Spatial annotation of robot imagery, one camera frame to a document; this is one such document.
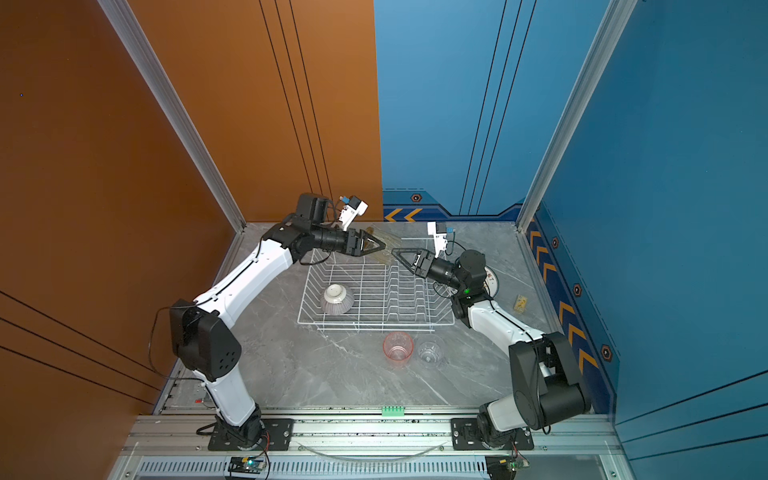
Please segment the clear glass cup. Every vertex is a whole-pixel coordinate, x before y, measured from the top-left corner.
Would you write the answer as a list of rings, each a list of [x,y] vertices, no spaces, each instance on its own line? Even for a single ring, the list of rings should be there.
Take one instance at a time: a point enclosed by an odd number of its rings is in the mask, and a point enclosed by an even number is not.
[[[420,338],[416,345],[419,360],[427,366],[438,367],[444,361],[444,345],[439,338]]]

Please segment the pink glass cup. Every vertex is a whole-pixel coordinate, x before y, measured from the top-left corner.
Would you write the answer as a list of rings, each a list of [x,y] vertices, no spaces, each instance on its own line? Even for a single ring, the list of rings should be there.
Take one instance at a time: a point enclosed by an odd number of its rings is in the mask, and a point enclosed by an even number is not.
[[[409,362],[414,348],[413,338],[402,331],[387,334],[382,344],[382,351],[388,364],[395,368],[404,367]]]

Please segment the yellow glass cup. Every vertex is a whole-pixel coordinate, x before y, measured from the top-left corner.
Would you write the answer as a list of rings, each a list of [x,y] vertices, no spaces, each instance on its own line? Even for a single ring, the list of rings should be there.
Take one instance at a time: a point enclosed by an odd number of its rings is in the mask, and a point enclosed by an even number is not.
[[[377,229],[373,226],[366,227],[365,231],[371,236],[376,237],[378,239],[378,243],[383,243],[385,245],[384,249],[371,253],[367,255],[366,258],[386,266],[392,266],[396,264],[397,261],[392,254],[392,250],[394,248],[402,247],[402,239],[399,236],[381,229]]]

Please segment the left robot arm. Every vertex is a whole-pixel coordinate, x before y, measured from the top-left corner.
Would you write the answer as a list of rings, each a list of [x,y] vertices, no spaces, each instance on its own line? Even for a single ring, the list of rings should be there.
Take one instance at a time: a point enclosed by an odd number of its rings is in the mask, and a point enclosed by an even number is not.
[[[364,257],[384,250],[384,241],[352,225],[367,210],[357,196],[332,200],[304,193],[295,211],[271,226],[222,280],[193,301],[179,300],[169,307],[172,350],[215,407],[215,421],[204,429],[212,437],[210,449],[260,449],[267,437],[260,407],[240,369],[242,345],[234,327],[241,315],[309,252]]]

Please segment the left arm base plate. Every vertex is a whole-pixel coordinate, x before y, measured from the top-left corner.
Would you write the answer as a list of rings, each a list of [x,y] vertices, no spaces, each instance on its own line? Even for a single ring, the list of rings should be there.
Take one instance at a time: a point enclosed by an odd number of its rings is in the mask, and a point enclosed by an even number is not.
[[[294,430],[291,418],[260,418],[235,427],[216,418],[209,432],[209,451],[287,451]]]

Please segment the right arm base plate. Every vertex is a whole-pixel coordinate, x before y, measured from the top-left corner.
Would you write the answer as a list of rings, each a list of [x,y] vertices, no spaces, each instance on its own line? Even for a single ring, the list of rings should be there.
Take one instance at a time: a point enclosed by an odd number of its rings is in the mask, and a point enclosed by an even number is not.
[[[450,427],[453,448],[459,451],[532,451],[535,448],[533,435],[528,428],[501,432],[478,417],[452,418]]]

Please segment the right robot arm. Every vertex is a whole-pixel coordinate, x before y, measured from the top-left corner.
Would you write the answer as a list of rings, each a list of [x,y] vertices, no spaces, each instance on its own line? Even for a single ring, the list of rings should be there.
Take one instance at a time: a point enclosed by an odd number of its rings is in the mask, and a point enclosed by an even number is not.
[[[424,248],[395,248],[392,255],[414,276],[452,288],[454,316],[508,357],[512,393],[484,404],[477,415],[487,446],[500,448],[524,429],[547,432],[590,412],[591,395],[565,335],[545,333],[505,311],[491,293],[484,254],[466,250],[449,261]]]

